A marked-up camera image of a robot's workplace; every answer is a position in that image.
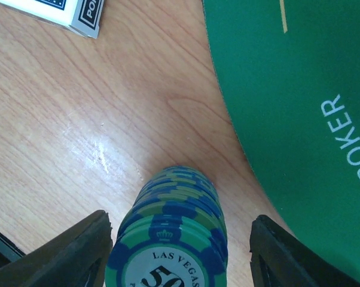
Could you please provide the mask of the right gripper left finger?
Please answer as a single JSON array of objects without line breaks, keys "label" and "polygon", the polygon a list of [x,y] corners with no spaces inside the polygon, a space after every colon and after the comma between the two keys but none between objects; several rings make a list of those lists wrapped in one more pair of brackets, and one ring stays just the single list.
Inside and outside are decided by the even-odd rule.
[{"label": "right gripper left finger", "polygon": [[104,210],[29,254],[0,232],[0,286],[103,286],[111,249],[111,223]]}]

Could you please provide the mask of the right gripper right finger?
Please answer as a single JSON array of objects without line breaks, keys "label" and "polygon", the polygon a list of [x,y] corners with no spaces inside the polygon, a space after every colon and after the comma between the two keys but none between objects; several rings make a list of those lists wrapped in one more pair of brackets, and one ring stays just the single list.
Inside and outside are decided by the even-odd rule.
[{"label": "right gripper right finger", "polygon": [[254,286],[360,286],[266,215],[252,222],[249,245]]}]

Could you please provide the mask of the green blue chip stack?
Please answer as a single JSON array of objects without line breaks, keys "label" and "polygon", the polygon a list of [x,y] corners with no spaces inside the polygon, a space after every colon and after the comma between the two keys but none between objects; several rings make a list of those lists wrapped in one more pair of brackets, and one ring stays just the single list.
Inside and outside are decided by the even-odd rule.
[{"label": "green blue chip stack", "polygon": [[213,183],[170,166],[140,190],[122,220],[106,286],[226,286],[228,240]]}]

